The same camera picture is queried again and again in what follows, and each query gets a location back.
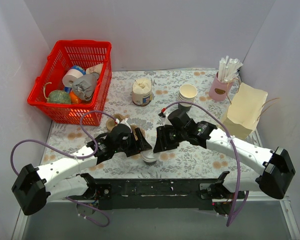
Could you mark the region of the white cup lid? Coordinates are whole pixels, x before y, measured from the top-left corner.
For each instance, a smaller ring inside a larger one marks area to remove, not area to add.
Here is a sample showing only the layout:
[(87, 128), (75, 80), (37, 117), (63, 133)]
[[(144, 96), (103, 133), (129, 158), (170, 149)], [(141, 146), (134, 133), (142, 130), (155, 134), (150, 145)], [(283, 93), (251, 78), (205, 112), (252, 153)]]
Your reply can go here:
[(160, 156), (160, 153), (158, 152), (158, 153), (154, 153), (153, 152), (153, 150), (152, 149), (150, 149), (150, 150), (146, 150), (146, 151), (142, 151), (141, 153), (141, 157), (142, 158), (146, 158), (146, 159), (158, 159), (159, 158), (159, 156)]

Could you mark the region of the black paper coffee cup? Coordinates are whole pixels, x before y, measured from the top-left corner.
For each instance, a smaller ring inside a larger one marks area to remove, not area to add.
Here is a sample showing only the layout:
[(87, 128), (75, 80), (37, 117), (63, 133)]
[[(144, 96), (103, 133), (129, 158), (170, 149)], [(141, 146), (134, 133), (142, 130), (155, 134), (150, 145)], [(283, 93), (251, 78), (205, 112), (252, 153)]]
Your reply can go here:
[(152, 166), (152, 165), (154, 165), (156, 162), (157, 162), (157, 158), (143, 158), (143, 161), (145, 162), (145, 164), (147, 164), (147, 165), (150, 165), (150, 166)]

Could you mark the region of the brown pulp cup carrier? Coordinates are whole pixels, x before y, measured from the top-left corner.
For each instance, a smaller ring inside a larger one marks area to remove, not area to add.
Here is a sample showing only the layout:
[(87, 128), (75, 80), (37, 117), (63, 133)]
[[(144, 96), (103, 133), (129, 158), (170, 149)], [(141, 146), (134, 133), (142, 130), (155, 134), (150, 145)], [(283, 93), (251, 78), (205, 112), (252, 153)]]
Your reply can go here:
[[(113, 118), (114, 119), (112, 119), (112, 118), (108, 119), (107, 122), (106, 122), (106, 128), (107, 128), (108, 132), (111, 132), (113, 130), (113, 128), (117, 125), (117, 120), (119, 122), (128, 120), (129, 115), (128, 114), (127, 115), (121, 115), (119, 113), (118, 114), (116, 113), (116, 114), (113, 115)], [(142, 133), (142, 135), (144, 137), (146, 137), (146, 133), (145, 133), (144, 129), (142, 129), (141, 127), (139, 127), (139, 126), (137, 126), (135, 124), (134, 125), (133, 124), (129, 124), (129, 125), (130, 125), (130, 128), (132, 129), (132, 132), (133, 132), (136, 140), (138, 140), (138, 136), (136, 134), (136, 129), (137, 128), (139, 128), (140, 131), (141, 131), (141, 133)]]

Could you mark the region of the kraft paper bag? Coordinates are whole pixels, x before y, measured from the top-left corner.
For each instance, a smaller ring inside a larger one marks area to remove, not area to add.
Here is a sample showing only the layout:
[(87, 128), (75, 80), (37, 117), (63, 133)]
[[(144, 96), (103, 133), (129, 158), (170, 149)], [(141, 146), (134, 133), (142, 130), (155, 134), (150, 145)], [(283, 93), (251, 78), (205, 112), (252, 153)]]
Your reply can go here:
[(231, 135), (245, 140), (256, 130), (267, 96), (268, 93), (264, 90), (240, 84), (232, 103), (221, 118)]

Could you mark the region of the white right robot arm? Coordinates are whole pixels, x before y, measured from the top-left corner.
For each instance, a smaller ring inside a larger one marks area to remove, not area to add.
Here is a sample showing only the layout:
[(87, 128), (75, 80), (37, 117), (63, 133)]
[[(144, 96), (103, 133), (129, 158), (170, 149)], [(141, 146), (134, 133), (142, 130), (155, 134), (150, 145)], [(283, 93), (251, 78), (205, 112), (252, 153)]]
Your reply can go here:
[(262, 148), (226, 133), (207, 121), (195, 122), (186, 112), (175, 110), (166, 118), (166, 124), (156, 128), (154, 153), (176, 149), (181, 142), (200, 146), (222, 153), (250, 167), (253, 172), (240, 175), (240, 185), (236, 186), (238, 175), (228, 173), (216, 185), (216, 194), (229, 198), (235, 190), (260, 191), (281, 200), (290, 186), (296, 170), (288, 151), (278, 147), (276, 150)]

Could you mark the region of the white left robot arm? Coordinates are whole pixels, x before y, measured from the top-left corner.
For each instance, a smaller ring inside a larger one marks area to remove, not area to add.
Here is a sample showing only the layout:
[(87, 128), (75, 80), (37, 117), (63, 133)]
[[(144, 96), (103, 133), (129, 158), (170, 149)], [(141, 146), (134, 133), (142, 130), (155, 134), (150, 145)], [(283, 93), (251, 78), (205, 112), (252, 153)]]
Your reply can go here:
[(110, 160), (116, 153), (130, 157), (151, 149), (139, 128), (132, 130), (129, 124), (120, 123), (62, 159), (37, 167), (25, 165), (11, 190), (26, 216), (38, 212), (48, 202), (69, 196), (91, 200), (101, 191), (94, 178), (81, 173), (82, 170)]

